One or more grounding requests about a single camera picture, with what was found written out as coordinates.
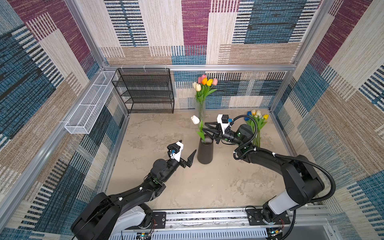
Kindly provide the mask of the tulip bunch yellow orange pink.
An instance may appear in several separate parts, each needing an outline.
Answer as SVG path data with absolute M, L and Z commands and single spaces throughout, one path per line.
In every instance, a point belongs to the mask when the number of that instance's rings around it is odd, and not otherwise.
M 200 84 L 202 87 L 202 93 L 201 93 L 201 102 L 205 101 L 206 98 L 214 93 L 217 89 L 214 87 L 218 84 L 218 79 L 208 79 L 207 77 L 203 80 L 203 82 Z

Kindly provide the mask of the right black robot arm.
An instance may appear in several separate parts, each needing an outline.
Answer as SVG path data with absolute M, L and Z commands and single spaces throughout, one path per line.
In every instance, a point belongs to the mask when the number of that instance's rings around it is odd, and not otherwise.
M 226 141 L 240 147 L 234 151 L 239 160 L 250 164 L 256 164 L 270 169 L 283 177 L 285 190 L 279 195 L 268 200 L 261 210 L 263 221 L 273 224 L 288 210 L 296 210 L 311 202 L 317 194 L 325 189 L 325 184 L 304 156 L 296 158 L 283 156 L 269 150 L 258 148 L 252 144 L 255 137 L 252 128 L 243 124 L 236 132 L 231 130 L 231 124 L 222 127 L 220 123 L 206 123 L 202 128 L 206 134 L 216 143 Z

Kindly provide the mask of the tulip bunch blue yellow white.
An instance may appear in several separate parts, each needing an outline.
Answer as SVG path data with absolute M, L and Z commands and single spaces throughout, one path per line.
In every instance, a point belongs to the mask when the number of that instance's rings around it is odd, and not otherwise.
M 260 147 L 261 146 L 261 129 L 268 123 L 269 115 L 262 115 L 260 110 L 251 110 L 247 112 L 247 118 L 245 121 L 249 125 L 253 132 L 256 132 L 257 135 L 253 138 L 253 145 Z

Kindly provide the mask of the clear glass vase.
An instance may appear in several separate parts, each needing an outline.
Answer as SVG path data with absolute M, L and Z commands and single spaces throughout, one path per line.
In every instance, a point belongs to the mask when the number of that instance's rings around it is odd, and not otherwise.
M 195 116 L 199 118 L 200 121 L 203 121 L 206 117 L 206 102 L 196 101 L 195 105 Z

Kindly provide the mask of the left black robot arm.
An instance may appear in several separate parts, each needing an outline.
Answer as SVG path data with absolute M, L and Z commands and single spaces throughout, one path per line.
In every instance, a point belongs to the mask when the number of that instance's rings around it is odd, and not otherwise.
M 87 204 L 71 225 L 73 239 L 107 240 L 121 217 L 127 211 L 157 198 L 166 188 L 165 182 L 178 167 L 191 167 L 197 151 L 188 159 L 158 159 L 139 186 L 125 192 L 109 195 L 99 193 Z

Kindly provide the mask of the dark cylindrical vase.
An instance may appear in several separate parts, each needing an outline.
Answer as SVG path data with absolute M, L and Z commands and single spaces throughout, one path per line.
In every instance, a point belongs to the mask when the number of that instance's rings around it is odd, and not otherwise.
M 207 165 L 210 164 L 213 160 L 214 155 L 214 145 L 213 140 L 205 135 L 205 140 L 200 139 L 199 142 L 199 148 L 198 148 L 198 161 L 203 164 Z

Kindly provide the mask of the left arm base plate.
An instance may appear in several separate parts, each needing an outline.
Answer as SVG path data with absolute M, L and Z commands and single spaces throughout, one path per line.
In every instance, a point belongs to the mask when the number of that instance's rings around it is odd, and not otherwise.
M 145 215 L 140 227 L 143 229 L 164 229 L 166 227 L 166 220 L 166 212 L 152 212 Z

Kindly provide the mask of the pink tulip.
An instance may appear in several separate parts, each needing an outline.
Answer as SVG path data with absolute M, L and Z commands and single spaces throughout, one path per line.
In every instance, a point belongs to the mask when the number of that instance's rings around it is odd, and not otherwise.
M 201 84 L 206 77 L 207 77 L 206 75 L 202 75 L 201 77 L 199 77 L 198 84 Z

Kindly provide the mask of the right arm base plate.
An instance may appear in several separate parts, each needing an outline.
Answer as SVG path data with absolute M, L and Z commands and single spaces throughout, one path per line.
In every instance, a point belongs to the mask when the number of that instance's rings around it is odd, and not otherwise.
M 245 208 L 245 212 L 250 226 L 282 226 L 291 224 L 291 220 L 287 212 L 283 212 L 280 215 L 275 215 L 273 213 L 268 215 L 262 208 L 256 208 L 254 206 L 247 206 Z

